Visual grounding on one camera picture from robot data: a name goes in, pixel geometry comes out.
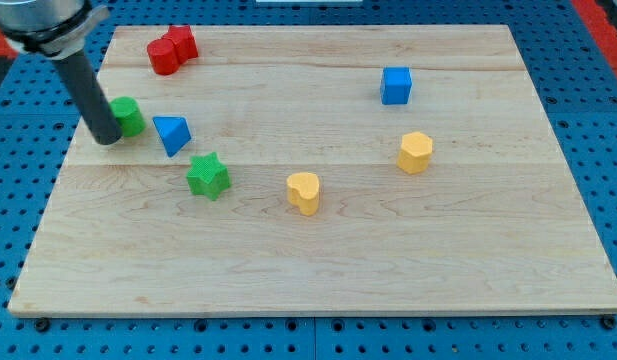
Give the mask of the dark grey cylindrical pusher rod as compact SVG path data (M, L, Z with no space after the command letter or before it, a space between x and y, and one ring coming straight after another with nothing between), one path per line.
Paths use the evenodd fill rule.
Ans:
M121 127L84 51L79 50L52 63L95 142L111 145L120 140Z

